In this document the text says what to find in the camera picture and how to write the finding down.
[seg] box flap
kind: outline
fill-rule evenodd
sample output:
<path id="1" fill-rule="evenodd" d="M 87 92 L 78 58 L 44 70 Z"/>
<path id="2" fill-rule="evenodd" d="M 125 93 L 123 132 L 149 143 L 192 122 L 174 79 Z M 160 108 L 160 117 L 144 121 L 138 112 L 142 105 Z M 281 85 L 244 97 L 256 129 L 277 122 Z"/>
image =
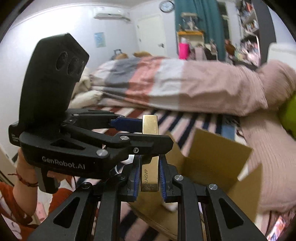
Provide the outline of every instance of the box flap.
<path id="1" fill-rule="evenodd" d="M 211 171 L 228 180 L 237 181 L 252 149 L 220 135 L 196 129 L 189 153 L 191 160 L 198 160 Z"/>
<path id="2" fill-rule="evenodd" d="M 132 206 L 134 213 L 161 234 L 165 234 L 170 240 L 177 241 L 178 212 L 169 212 L 163 206 L 159 206 L 153 217 L 147 217 Z"/>
<path id="3" fill-rule="evenodd" d="M 261 191 L 262 164 L 242 181 L 237 181 L 227 195 L 255 222 Z"/>
<path id="4" fill-rule="evenodd" d="M 166 155 L 166 159 L 167 162 L 173 166 L 175 166 L 178 170 L 178 173 L 182 173 L 182 169 L 183 169 L 183 163 L 185 160 L 185 157 L 183 156 L 178 144 L 176 143 L 176 141 L 174 140 L 173 136 L 171 135 L 171 133 L 169 131 L 167 131 L 165 133 L 165 135 L 169 136 L 173 142 L 173 148 L 172 150 L 170 150 Z"/>
<path id="5" fill-rule="evenodd" d="M 207 186 L 211 183 L 215 183 L 224 191 L 228 191 L 234 183 L 232 178 L 215 173 L 198 160 L 189 158 L 185 159 L 181 174 L 190 178 L 194 183 L 201 185 Z"/>

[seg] teal curtain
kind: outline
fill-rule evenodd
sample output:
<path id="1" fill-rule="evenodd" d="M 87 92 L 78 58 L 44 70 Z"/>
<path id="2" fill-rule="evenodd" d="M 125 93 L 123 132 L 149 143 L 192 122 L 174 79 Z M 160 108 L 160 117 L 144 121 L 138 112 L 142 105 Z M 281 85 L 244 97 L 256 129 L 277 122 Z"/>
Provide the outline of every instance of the teal curtain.
<path id="1" fill-rule="evenodd" d="M 222 16 L 216 0 L 175 0 L 176 29 L 183 26 L 181 13 L 192 12 L 198 15 L 197 27 L 205 31 L 205 43 L 214 39 L 217 45 L 218 58 L 225 61 L 225 37 Z"/>

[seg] pink bottle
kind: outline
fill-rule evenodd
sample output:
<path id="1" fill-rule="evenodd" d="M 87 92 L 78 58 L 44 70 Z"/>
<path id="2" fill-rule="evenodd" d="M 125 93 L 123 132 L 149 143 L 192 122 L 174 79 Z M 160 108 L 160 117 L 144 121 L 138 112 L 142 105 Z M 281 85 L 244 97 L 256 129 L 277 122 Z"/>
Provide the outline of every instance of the pink bottle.
<path id="1" fill-rule="evenodd" d="M 187 59 L 189 56 L 189 44 L 179 43 L 179 59 Z"/>

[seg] wooden shelf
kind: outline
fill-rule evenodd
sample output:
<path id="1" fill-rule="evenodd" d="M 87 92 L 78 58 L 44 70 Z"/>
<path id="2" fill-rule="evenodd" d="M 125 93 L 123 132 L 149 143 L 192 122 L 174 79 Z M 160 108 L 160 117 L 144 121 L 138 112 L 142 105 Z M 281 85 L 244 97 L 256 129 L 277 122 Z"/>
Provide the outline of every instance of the wooden shelf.
<path id="1" fill-rule="evenodd" d="M 204 33 L 202 31 L 179 31 L 178 32 L 179 36 L 184 36 L 184 35 L 199 35 L 203 36 Z"/>

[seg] white wall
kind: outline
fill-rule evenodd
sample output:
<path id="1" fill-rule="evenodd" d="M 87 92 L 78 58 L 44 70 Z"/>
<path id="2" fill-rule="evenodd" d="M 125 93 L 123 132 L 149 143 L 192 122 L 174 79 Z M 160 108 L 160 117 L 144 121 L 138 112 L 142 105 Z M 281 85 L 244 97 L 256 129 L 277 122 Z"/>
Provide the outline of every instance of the white wall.
<path id="1" fill-rule="evenodd" d="M 57 7 L 64 4 L 72 4 L 72 3 L 98 3 L 98 0 L 34 0 L 14 21 L 13 25 L 18 24 L 22 20 L 28 18 L 29 16 L 43 11 L 45 9 L 49 9 L 52 7 Z"/>
<path id="2" fill-rule="evenodd" d="M 10 28 L 0 43 L 0 143 L 9 157 L 17 148 L 9 143 L 8 126 L 18 120 L 22 82 L 37 42 L 69 32 L 90 55 L 87 67 L 94 70 L 108 61 L 114 49 L 131 55 L 138 51 L 133 23 L 94 19 L 91 5 L 70 5 L 38 14 Z M 107 47 L 96 48 L 94 33 L 104 32 Z"/>
<path id="3" fill-rule="evenodd" d="M 170 58 L 178 58 L 177 54 L 177 38 L 176 38 L 176 28 L 175 28 L 175 11 L 171 13 L 163 13 L 159 9 L 159 4 L 161 0 L 151 1 L 138 5 L 131 9 L 131 18 L 136 29 L 136 20 L 143 18 L 145 16 L 153 14 L 161 14 L 163 18 L 163 24 L 165 27 L 165 38 L 166 38 L 166 48 L 167 56 Z"/>
<path id="4" fill-rule="evenodd" d="M 276 12 L 274 12 L 271 8 L 269 8 L 270 15 L 272 21 L 274 23 L 274 30 L 276 33 L 276 42 L 277 43 L 289 43 L 289 44 L 296 44 L 295 40 L 293 39 L 290 31 L 287 29 L 286 25 L 280 19 Z"/>

